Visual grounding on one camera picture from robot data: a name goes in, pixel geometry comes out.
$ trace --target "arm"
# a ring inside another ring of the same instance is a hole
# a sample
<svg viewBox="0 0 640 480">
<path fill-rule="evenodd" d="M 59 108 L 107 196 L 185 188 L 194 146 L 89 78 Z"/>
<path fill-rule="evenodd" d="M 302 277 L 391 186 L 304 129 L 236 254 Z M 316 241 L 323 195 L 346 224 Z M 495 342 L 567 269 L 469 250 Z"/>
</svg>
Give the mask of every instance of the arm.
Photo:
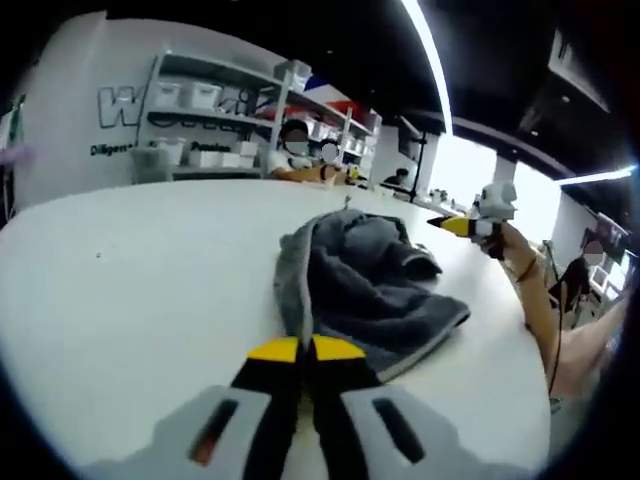
<svg viewBox="0 0 640 480">
<path fill-rule="evenodd" d="M 269 174 L 270 178 L 289 182 L 320 182 L 320 168 L 305 168 L 304 170 L 287 171 L 284 168 L 276 168 Z"/>
<path fill-rule="evenodd" d="M 347 185 L 349 182 L 349 177 L 346 172 L 336 172 L 336 179 L 334 181 L 334 185 Z"/>
<path fill-rule="evenodd" d="M 518 287 L 525 323 L 531 329 L 538 344 L 545 372 L 549 373 L 549 369 L 553 367 L 554 355 L 558 346 L 558 325 L 549 303 L 549 293 L 544 285 L 542 274 L 537 265 L 533 268 L 535 271 L 522 280 Z M 563 293 L 566 292 L 564 283 L 561 288 Z M 561 297 L 560 307 L 564 308 L 566 293 L 561 294 Z"/>
<path fill-rule="evenodd" d="M 548 376 L 548 372 L 553 368 L 558 345 L 558 322 L 551 308 L 540 265 L 529 242 L 508 223 L 502 224 L 502 238 L 505 259 L 513 266 L 518 279 L 517 288 L 520 291 L 525 324 L 538 344 L 542 364 Z M 493 246 L 492 242 L 486 242 L 482 249 L 488 252 Z"/>
</svg>

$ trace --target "gray towel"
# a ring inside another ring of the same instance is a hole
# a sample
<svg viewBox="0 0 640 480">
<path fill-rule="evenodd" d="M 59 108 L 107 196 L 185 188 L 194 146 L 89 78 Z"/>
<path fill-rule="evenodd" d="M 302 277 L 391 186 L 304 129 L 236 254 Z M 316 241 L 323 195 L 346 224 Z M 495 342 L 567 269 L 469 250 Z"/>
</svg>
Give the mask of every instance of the gray towel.
<svg viewBox="0 0 640 480">
<path fill-rule="evenodd" d="M 288 335 L 344 338 L 367 353 L 381 381 L 411 368 L 468 307 L 416 282 L 441 269 L 409 242 L 402 220 L 340 210 L 280 241 L 275 295 Z"/>
</svg>

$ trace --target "cable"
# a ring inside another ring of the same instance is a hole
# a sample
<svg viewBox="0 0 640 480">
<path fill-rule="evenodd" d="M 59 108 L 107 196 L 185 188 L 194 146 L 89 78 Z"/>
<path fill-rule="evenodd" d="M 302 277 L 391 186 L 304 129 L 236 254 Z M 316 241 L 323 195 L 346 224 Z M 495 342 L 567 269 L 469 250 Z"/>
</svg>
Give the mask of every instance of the cable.
<svg viewBox="0 0 640 480">
<path fill-rule="evenodd" d="M 551 266 L 553 267 L 553 274 L 556 277 L 556 283 L 559 282 L 558 278 L 558 269 L 556 268 L 556 262 L 553 260 L 553 254 L 551 253 L 551 248 L 549 247 L 549 243 L 545 243 L 544 246 L 547 249 L 547 254 L 549 255 L 549 260 L 551 261 Z M 556 359 L 553 365 L 553 373 L 551 374 L 551 381 L 549 382 L 549 396 L 551 396 L 551 390 L 553 390 L 553 385 L 556 381 L 556 375 L 558 374 L 558 363 L 560 361 L 560 346 L 562 345 L 562 314 L 564 310 L 564 305 L 562 304 L 562 285 L 560 286 L 560 304 L 558 305 L 558 310 L 560 311 L 559 320 L 558 320 L 558 348 L 556 350 Z"/>
<path fill-rule="evenodd" d="M 11 211 L 9 210 L 9 191 L 7 189 L 7 177 L 4 172 L 2 174 L 2 205 L 4 206 L 5 223 L 9 223 L 9 220 L 11 219 Z"/>
</svg>

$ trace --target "hand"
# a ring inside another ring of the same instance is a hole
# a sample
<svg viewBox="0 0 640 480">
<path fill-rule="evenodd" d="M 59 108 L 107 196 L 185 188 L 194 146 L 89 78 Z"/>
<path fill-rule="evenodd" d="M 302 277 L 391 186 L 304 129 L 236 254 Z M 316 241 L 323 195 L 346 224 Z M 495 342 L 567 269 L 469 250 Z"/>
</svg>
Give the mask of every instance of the hand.
<svg viewBox="0 0 640 480">
<path fill-rule="evenodd" d="M 505 260 L 511 263 L 516 275 L 522 275 L 536 258 L 535 252 L 529 246 L 527 239 L 515 227 L 506 222 L 502 223 L 502 238 L 504 239 Z M 488 253 L 493 246 L 495 246 L 494 239 L 489 239 L 480 244 L 480 248 L 485 253 Z"/>
<path fill-rule="evenodd" d="M 336 167 L 335 165 L 332 164 L 326 164 L 326 168 L 325 168 L 325 178 L 327 180 L 330 180 L 331 178 L 335 177 L 336 175 L 338 175 L 340 173 L 340 168 Z"/>
<path fill-rule="evenodd" d="M 313 167 L 310 168 L 305 168 L 303 170 L 298 170 L 298 172 L 300 172 L 300 175 L 303 177 L 302 181 L 304 182 L 318 182 L 318 183 L 322 183 L 324 180 L 322 180 L 322 167 L 323 165 L 315 165 Z"/>
</svg>

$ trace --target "window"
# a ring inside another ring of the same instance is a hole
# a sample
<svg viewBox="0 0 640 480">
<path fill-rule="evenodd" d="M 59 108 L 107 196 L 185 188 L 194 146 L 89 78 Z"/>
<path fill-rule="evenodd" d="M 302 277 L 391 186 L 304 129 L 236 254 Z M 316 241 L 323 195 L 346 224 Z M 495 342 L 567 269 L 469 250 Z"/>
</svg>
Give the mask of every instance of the window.
<svg viewBox="0 0 640 480">
<path fill-rule="evenodd" d="M 469 208 L 493 181 L 495 170 L 495 150 L 444 134 L 438 140 L 428 191 L 446 190 L 450 200 Z"/>
<path fill-rule="evenodd" d="M 550 240 L 560 207 L 560 187 L 549 177 L 518 162 L 513 179 L 518 199 L 513 226 L 530 242 Z"/>
</svg>

